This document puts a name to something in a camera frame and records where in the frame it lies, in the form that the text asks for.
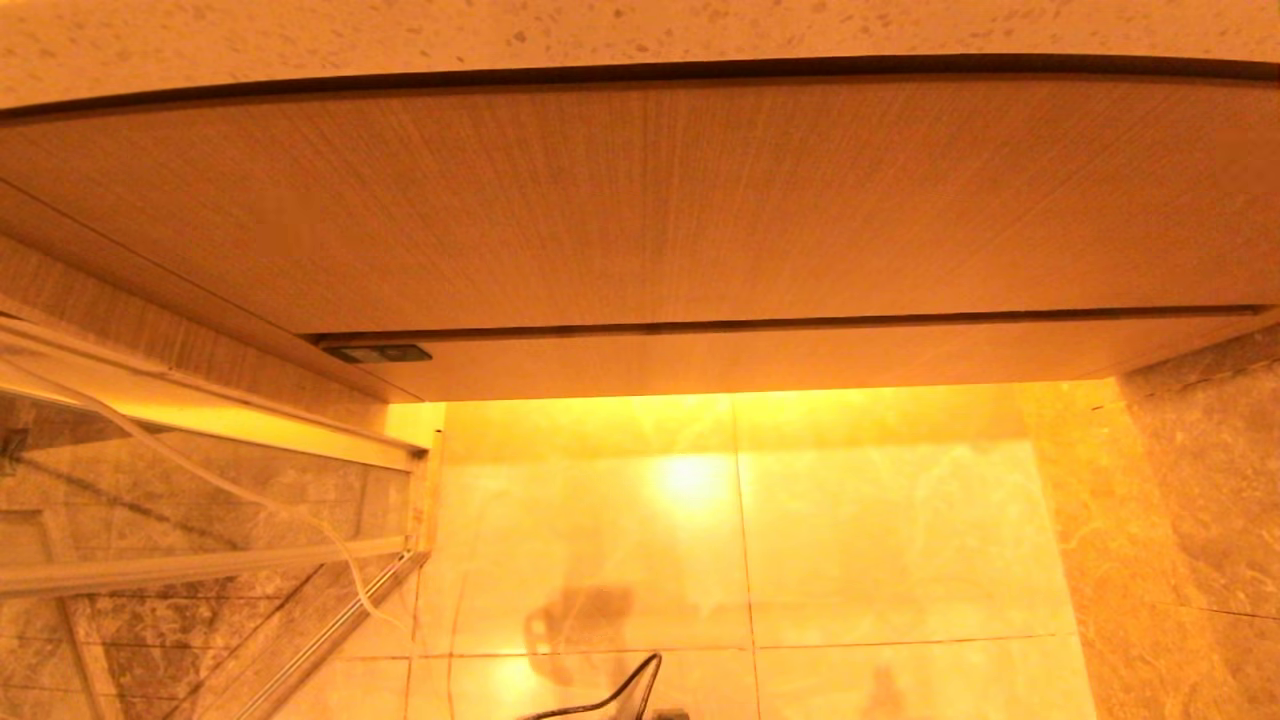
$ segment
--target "cabinet door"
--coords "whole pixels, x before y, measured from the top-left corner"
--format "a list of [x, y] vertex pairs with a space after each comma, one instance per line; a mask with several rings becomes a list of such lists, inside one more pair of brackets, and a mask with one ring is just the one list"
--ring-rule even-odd
[[0, 127], [0, 177], [293, 333], [1280, 302], [1274, 83], [603, 83]]
[[428, 400], [591, 397], [1101, 378], [1267, 322], [1176, 318], [438, 340], [358, 365]]

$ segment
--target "glass panel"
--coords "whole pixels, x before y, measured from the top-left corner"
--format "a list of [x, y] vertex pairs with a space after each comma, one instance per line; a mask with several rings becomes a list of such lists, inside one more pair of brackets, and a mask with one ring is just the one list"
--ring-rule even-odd
[[270, 570], [68, 597], [93, 692], [125, 719], [192, 717], [189, 703], [246, 643], [288, 643], [287, 628], [268, 623], [316, 573]]
[[[0, 547], [4, 565], [47, 561], [40, 515], [0, 511]], [[0, 717], [95, 717], [60, 600], [0, 601]]]
[[[404, 534], [408, 473], [148, 428], [225, 479], [344, 539]], [[36, 511], [54, 561], [324, 544], [316, 528], [192, 475], [96, 414], [0, 395], [0, 510]]]

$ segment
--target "black wire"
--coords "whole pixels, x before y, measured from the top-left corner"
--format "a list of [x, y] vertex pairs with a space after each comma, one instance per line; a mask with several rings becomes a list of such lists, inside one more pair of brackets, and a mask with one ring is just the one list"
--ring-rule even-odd
[[577, 715], [579, 712], [593, 712], [595, 710], [600, 710], [602, 707], [618, 700], [618, 697], [621, 697], [622, 693], [625, 693], [627, 688], [631, 687], [631, 683], [634, 683], [636, 678], [639, 678], [640, 674], [644, 673], [645, 667], [648, 667], [649, 665], [654, 666], [653, 674], [649, 676], [649, 684], [645, 685], [644, 694], [640, 697], [640, 707], [636, 711], [636, 720], [644, 720], [644, 711], [646, 707], [649, 707], [649, 693], [653, 692], [653, 684], [658, 680], [658, 671], [662, 670], [660, 652], [654, 652], [649, 655], [649, 657], [645, 657], [643, 661], [640, 661], [640, 665], [636, 665], [636, 669], [632, 670], [630, 675], [627, 675], [627, 679], [622, 680], [622, 684], [618, 685], [618, 689], [613, 691], [613, 694], [602, 700], [600, 702], [593, 705], [579, 705], [577, 707], [562, 707], [559, 710], [548, 710], [545, 712], [539, 712], [536, 715], [526, 715], [521, 720], [543, 720], [544, 717], [559, 717], [562, 715]]

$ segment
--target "terrazzo countertop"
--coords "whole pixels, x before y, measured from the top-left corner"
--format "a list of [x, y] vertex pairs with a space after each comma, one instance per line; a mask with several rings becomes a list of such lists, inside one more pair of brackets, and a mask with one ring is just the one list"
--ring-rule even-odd
[[371, 73], [955, 53], [1280, 60], [1268, 0], [0, 3], [0, 108]]

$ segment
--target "small black switch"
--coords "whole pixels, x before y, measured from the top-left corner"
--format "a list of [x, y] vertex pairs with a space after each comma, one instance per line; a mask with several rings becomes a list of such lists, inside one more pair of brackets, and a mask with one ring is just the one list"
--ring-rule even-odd
[[358, 347], [326, 347], [325, 352], [343, 363], [372, 365], [378, 363], [424, 363], [431, 354], [416, 345], [369, 345]]

